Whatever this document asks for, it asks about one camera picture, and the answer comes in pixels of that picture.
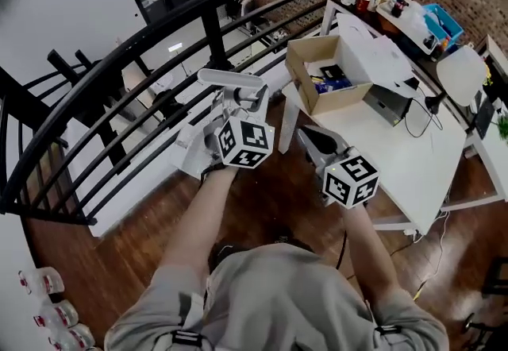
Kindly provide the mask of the person's left forearm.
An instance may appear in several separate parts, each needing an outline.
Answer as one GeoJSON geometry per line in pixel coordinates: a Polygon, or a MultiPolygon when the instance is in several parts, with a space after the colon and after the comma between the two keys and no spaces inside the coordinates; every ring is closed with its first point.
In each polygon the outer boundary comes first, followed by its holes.
{"type": "Polygon", "coordinates": [[[161,266],[183,266],[202,279],[208,274],[208,258],[224,215],[229,189],[237,170],[227,167],[211,172],[171,233],[161,266]]]}

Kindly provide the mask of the black keyboard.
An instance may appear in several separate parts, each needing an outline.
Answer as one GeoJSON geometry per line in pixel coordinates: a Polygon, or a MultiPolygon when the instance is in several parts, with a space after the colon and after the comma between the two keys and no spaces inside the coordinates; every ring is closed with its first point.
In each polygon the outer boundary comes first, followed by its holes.
{"type": "Polygon", "coordinates": [[[477,111],[477,114],[475,115],[474,121],[473,121],[473,127],[475,131],[478,133],[479,138],[482,140],[488,131],[488,128],[491,124],[492,118],[495,113],[495,108],[492,105],[490,99],[486,97],[481,105],[479,106],[479,109],[477,111]]]}

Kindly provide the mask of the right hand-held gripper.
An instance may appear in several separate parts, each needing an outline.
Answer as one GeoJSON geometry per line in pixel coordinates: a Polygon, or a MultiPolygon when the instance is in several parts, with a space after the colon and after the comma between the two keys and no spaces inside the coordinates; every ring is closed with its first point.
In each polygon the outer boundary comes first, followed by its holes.
{"type": "MultiPolygon", "coordinates": [[[[298,141],[307,160],[316,168],[322,166],[327,157],[335,157],[346,149],[340,135],[316,125],[300,127],[298,141]]],[[[353,149],[353,153],[340,155],[324,166],[320,180],[325,206],[337,203],[345,209],[352,209],[375,195],[379,186],[379,170],[368,156],[353,149]]]]}

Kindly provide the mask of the large white desk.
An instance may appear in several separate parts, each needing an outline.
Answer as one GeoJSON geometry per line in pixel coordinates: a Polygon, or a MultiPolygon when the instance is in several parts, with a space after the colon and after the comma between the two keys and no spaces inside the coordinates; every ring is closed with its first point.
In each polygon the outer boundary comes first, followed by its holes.
{"type": "Polygon", "coordinates": [[[417,229],[427,234],[453,181],[466,133],[447,108],[440,109],[440,124],[435,125],[421,104],[413,104],[396,126],[363,99],[340,110],[310,115],[319,126],[340,134],[379,169],[379,186],[400,212],[376,219],[377,230],[417,229]]]}

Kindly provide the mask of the white flat carton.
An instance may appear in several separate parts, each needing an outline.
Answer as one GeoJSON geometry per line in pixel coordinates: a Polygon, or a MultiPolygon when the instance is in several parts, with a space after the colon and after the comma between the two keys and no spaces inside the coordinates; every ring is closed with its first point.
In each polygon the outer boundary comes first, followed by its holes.
{"type": "Polygon", "coordinates": [[[337,13],[339,66],[354,85],[373,83],[405,98],[417,96],[406,81],[414,77],[409,60],[385,36],[374,37],[357,17],[337,13]]]}

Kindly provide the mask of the person's right forearm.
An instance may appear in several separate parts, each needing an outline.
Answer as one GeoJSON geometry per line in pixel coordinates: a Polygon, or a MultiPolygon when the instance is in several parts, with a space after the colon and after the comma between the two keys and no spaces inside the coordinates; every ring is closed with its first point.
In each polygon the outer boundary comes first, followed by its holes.
{"type": "Polygon", "coordinates": [[[398,286],[394,264],[363,205],[342,210],[342,218],[356,279],[365,299],[374,303],[398,286]]]}

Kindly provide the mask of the blue plastic basket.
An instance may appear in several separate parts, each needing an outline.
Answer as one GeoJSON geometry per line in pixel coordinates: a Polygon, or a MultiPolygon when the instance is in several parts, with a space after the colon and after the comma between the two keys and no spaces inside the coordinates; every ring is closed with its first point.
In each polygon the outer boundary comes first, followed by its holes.
{"type": "Polygon", "coordinates": [[[424,19],[428,30],[442,43],[446,41],[447,51],[463,34],[464,30],[457,21],[440,5],[427,4],[423,7],[424,19]]]}

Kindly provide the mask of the black flat pouch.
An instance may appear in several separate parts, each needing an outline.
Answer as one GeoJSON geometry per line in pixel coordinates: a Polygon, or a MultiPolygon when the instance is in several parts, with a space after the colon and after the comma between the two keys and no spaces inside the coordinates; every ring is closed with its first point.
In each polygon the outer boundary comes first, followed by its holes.
{"type": "Polygon", "coordinates": [[[340,80],[345,77],[344,72],[337,64],[320,67],[320,71],[323,76],[329,80],[340,80]]]}

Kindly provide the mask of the small white desk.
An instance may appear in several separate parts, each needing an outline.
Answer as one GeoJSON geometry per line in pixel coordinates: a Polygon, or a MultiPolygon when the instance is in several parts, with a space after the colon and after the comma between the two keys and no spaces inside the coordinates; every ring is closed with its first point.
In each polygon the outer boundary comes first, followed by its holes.
{"type": "Polygon", "coordinates": [[[479,136],[476,129],[472,129],[468,133],[464,147],[472,147],[479,154],[495,188],[494,193],[467,201],[465,207],[482,206],[498,201],[508,202],[508,142],[499,136],[497,125],[490,124],[484,138],[479,136]]]}

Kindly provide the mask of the black metal railing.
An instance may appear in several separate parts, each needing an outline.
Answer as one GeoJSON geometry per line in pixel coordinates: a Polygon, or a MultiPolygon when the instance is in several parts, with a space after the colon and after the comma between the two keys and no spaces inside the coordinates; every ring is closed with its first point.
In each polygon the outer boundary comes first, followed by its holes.
{"type": "Polygon", "coordinates": [[[107,57],[94,63],[81,73],[72,67],[59,67],[57,73],[72,83],[72,89],[54,105],[48,106],[33,95],[28,87],[17,83],[0,68],[0,214],[11,213],[22,218],[35,218],[49,222],[92,226],[96,223],[94,213],[86,213],[85,201],[78,199],[77,189],[105,160],[114,162],[109,170],[91,188],[87,198],[94,198],[104,186],[118,173],[125,177],[118,183],[124,187],[140,173],[140,167],[132,167],[130,162],[144,148],[153,142],[163,131],[173,129],[189,111],[214,92],[207,87],[188,103],[174,111],[163,120],[148,136],[144,137],[131,151],[125,152],[121,143],[155,113],[154,108],[146,109],[125,131],[110,139],[101,148],[91,163],[82,170],[69,186],[61,187],[59,180],[66,173],[72,161],[90,144],[92,139],[105,129],[108,122],[119,114],[128,104],[146,91],[156,80],[161,79],[171,69],[191,58],[204,48],[210,49],[208,68],[218,68],[238,72],[239,67],[230,63],[237,53],[235,48],[226,49],[223,43],[225,34],[241,26],[235,20],[220,26],[217,8],[233,0],[191,0],[178,7],[169,15],[142,29],[124,44],[113,50],[107,57]],[[52,169],[48,178],[39,178],[38,192],[30,195],[28,181],[31,175],[41,174],[40,162],[52,158],[52,146],[66,148],[64,139],[71,120],[79,114],[96,110],[106,97],[106,90],[119,78],[121,71],[131,63],[139,63],[142,55],[176,30],[200,19],[206,35],[195,41],[181,54],[169,59],[155,71],[145,70],[144,79],[109,109],[103,110],[99,118],[92,121],[85,134],[63,155],[59,165],[52,169]]]}

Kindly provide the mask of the person's black trousers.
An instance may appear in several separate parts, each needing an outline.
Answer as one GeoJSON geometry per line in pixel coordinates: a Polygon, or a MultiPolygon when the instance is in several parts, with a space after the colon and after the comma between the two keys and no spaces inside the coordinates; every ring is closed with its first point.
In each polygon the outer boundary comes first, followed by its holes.
{"type": "MultiPolygon", "coordinates": [[[[293,237],[293,236],[278,236],[274,244],[288,244],[292,245],[294,247],[304,249],[306,251],[309,251],[311,253],[314,253],[314,250],[306,243],[300,241],[299,239],[293,237]]],[[[251,250],[251,248],[248,248],[246,246],[237,245],[233,243],[225,243],[225,242],[219,242],[214,245],[214,247],[211,250],[211,253],[208,258],[208,268],[209,271],[212,272],[224,259],[227,257],[236,254],[236,253],[242,253],[246,252],[248,250],[251,250]]]]}

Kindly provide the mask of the blue printed packet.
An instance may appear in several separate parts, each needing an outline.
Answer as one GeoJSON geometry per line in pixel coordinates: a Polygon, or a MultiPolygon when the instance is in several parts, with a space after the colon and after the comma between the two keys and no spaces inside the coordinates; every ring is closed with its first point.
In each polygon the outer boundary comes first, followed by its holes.
{"type": "Polygon", "coordinates": [[[320,95],[331,91],[341,90],[352,85],[346,78],[328,79],[324,77],[312,76],[311,79],[317,93],[320,95]]]}

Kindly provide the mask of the white plastic chair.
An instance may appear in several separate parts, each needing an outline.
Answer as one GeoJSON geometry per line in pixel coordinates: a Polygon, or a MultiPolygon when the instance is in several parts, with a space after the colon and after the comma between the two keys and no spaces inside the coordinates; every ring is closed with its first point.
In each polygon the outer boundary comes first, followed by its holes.
{"type": "Polygon", "coordinates": [[[487,78],[487,66],[473,48],[465,45],[437,62],[437,77],[448,97],[468,106],[487,78]]]}

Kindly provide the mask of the white long-handled dustpan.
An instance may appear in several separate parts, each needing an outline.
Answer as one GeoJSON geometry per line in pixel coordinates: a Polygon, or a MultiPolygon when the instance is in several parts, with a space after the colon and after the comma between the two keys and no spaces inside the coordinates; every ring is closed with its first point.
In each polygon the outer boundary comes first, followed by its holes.
{"type": "Polygon", "coordinates": [[[198,80],[209,86],[217,86],[218,90],[212,100],[210,113],[206,115],[203,125],[187,124],[181,128],[173,144],[171,162],[179,170],[202,179],[213,167],[222,164],[215,160],[205,146],[203,129],[218,116],[217,97],[222,91],[234,91],[237,109],[241,109],[241,99],[256,93],[262,86],[267,85],[259,76],[231,71],[202,69],[198,72],[198,80]]]}

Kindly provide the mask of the person's grey shirt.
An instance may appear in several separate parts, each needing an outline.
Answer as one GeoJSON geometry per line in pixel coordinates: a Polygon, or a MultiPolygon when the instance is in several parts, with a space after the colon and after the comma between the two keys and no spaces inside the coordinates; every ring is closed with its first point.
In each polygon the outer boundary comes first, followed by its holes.
{"type": "Polygon", "coordinates": [[[443,325],[404,290],[368,306],[320,258],[266,245],[224,259],[203,283],[183,266],[158,268],[139,300],[110,328],[106,351],[449,351],[443,325]],[[381,336],[377,326],[401,327],[381,336]],[[202,348],[171,332],[202,335],[202,348]]]}

